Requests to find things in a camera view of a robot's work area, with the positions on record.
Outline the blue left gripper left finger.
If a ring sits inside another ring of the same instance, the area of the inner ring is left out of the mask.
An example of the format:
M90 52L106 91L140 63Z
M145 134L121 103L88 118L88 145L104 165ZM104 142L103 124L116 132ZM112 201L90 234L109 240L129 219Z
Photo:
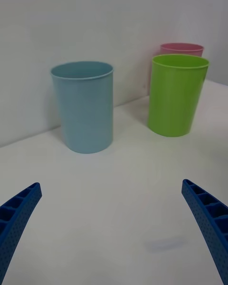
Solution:
M35 182L0 207L0 284L4 280L26 224L41 197L40 184Z

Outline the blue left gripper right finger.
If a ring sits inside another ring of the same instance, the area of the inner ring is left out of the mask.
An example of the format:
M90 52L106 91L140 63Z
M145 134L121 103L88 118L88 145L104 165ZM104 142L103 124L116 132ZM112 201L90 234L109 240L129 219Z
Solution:
M183 180L181 193L201 230L223 284L228 284L228 207L188 179Z

